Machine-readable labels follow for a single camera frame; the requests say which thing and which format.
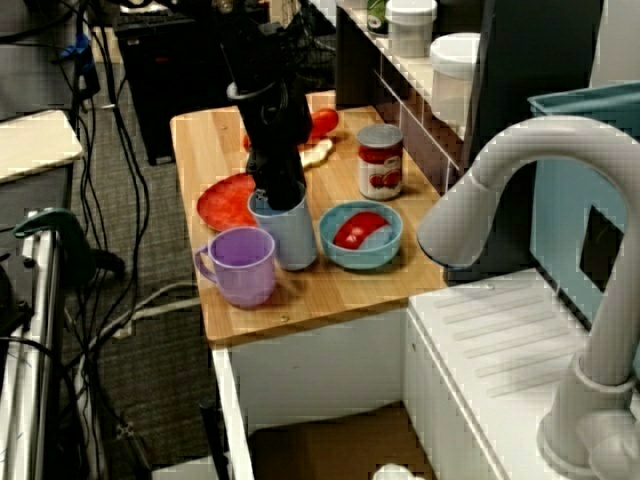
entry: green bottle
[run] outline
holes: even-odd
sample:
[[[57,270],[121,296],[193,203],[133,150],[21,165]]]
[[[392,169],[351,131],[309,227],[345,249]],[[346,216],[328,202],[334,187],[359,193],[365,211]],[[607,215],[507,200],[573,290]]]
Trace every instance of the green bottle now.
[[[387,0],[367,0],[367,30],[376,35],[386,35],[389,32],[385,10]]]

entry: blue bowl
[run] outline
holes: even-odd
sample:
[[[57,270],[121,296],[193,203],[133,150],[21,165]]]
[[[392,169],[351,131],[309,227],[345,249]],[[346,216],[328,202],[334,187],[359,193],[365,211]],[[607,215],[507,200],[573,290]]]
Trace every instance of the blue bowl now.
[[[360,212],[377,213],[389,222],[392,234],[388,242],[377,248],[365,250],[349,250],[336,246],[333,243],[333,238],[340,227],[349,218]],[[322,249],[332,261],[344,268],[369,270],[384,265],[398,253],[402,237],[402,219],[395,210],[382,203],[356,200],[341,203],[327,210],[320,219],[318,230],[320,231]]]

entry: white cabinet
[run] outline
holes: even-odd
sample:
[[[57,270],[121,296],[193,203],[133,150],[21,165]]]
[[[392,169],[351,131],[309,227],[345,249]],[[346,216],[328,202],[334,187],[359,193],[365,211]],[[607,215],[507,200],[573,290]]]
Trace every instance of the white cabinet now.
[[[418,325],[399,309],[214,351],[233,478],[254,478],[247,436],[258,429],[398,401],[440,480],[496,478]]]

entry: purple mug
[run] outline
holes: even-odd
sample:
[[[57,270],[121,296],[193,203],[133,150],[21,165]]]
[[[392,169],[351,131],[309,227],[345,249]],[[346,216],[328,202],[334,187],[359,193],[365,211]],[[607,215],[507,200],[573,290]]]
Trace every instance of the purple mug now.
[[[276,285],[275,241],[264,230],[238,227],[225,230],[196,250],[198,271],[216,284],[220,294],[237,307],[254,307],[269,298]],[[213,272],[202,262],[207,254]]]

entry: food jar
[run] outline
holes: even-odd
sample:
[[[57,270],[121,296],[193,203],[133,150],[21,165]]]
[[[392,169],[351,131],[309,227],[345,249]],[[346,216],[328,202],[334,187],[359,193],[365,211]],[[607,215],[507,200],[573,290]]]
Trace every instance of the food jar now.
[[[389,200],[402,191],[402,131],[384,123],[362,128],[356,136],[360,193]]]

